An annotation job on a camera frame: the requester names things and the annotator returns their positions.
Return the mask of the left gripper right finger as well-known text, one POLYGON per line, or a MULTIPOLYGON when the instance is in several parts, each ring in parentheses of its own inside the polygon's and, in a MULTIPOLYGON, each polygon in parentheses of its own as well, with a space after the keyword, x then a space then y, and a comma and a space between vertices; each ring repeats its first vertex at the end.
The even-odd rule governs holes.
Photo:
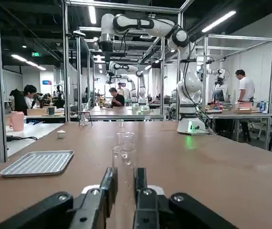
POLYGON ((134 170, 136 210, 134 229, 235 229, 227 221, 186 193, 169 198, 147 185, 145 168, 134 170))

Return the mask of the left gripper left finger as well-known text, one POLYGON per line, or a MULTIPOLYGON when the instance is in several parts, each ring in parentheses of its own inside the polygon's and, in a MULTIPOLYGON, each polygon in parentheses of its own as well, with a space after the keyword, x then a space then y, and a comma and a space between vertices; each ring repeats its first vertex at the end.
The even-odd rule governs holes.
POLYGON ((117 168, 101 183, 73 197, 61 191, 2 221, 0 229, 105 229, 118 190, 117 168))

